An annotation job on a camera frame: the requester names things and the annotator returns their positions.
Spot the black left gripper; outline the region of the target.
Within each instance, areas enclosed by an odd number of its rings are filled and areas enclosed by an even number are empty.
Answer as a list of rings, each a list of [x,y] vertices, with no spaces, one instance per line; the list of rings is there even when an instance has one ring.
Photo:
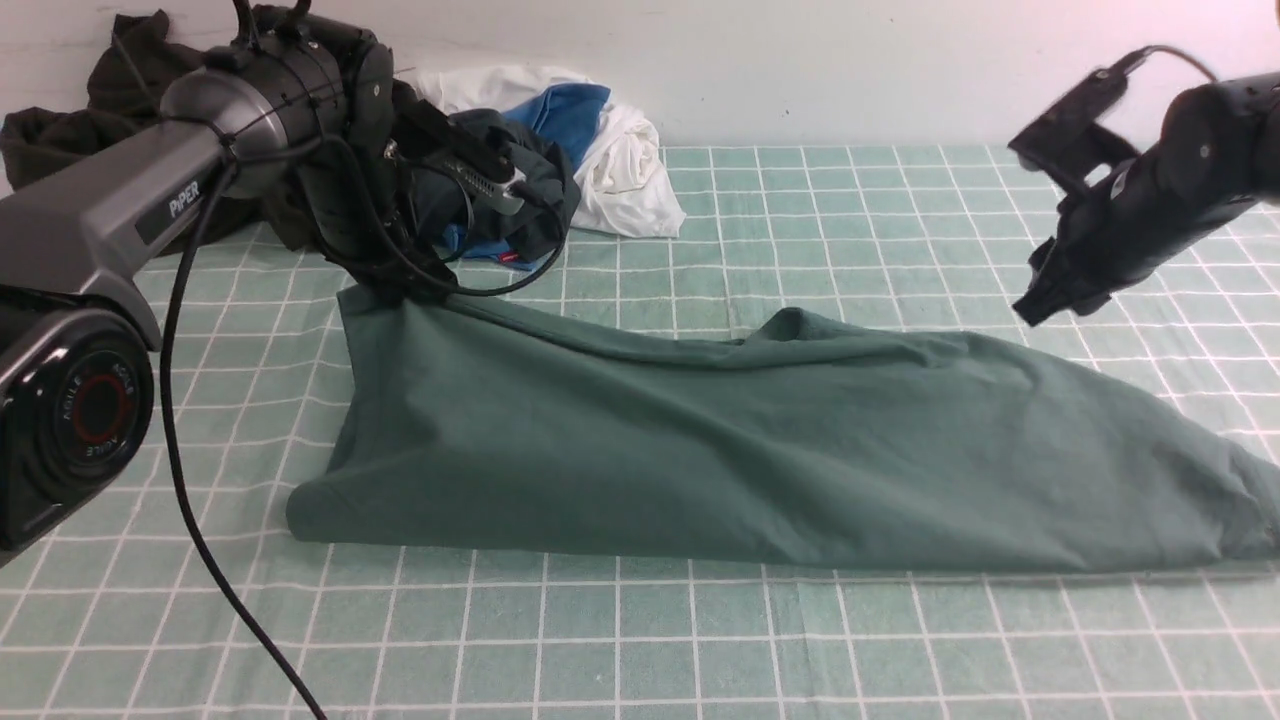
[[[413,249],[413,183],[396,137],[396,104],[411,92],[394,78],[392,50],[372,31],[311,17],[306,5],[257,5],[250,14],[300,77],[287,109],[306,108],[316,119],[291,181],[308,205],[321,255],[389,304],[460,292],[434,251]]]

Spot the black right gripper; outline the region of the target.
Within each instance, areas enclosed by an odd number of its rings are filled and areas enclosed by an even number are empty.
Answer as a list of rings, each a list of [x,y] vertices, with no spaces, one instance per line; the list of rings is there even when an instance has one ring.
[[[1028,327],[1094,311],[1261,200],[1261,78],[1179,94],[1158,140],[1139,151],[1100,123],[1129,70],[1089,73],[1009,145],[1062,191],[1055,233],[1029,258],[1012,310]]]

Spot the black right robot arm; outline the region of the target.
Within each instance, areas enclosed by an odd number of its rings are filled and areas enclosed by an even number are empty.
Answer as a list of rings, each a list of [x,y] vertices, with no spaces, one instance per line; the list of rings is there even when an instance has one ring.
[[[1028,325],[1061,311],[1091,315],[1243,213],[1277,201],[1276,74],[1183,91],[1144,151],[1100,123],[1126,87],[1124,72],[1097,70],[1009,143],[1064,192],[1057,228],[1030,255],[1030,283],[1012,305]]]

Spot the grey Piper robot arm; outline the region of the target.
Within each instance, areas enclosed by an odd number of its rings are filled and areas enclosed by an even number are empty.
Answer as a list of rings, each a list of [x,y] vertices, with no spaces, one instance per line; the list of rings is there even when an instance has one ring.
[[[301,245],[361,281],[451,273],[412,250],[412,160],[468,136],[412,100],[370,29],[310,5],[234,3],[236,37],[164,92],[151,126],[3,200],[3,561],[115,480],[154,409],[163,332],[136,284],[218,206],[296,202]]]

